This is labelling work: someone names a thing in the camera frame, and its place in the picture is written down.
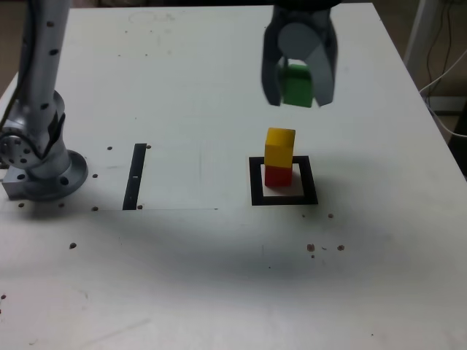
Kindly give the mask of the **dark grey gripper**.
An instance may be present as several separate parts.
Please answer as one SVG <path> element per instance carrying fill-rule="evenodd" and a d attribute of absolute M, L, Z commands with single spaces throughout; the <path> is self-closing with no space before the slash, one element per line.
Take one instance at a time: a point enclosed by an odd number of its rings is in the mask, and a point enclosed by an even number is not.
<path fill-rule="evenodd" d="M 261 83 L 272 106 L 283 102 L 309 108 L 313 102 L 325 106 L 333 101 L 335 31 L 330 8 L 274 6 L 263 38 Z"/>

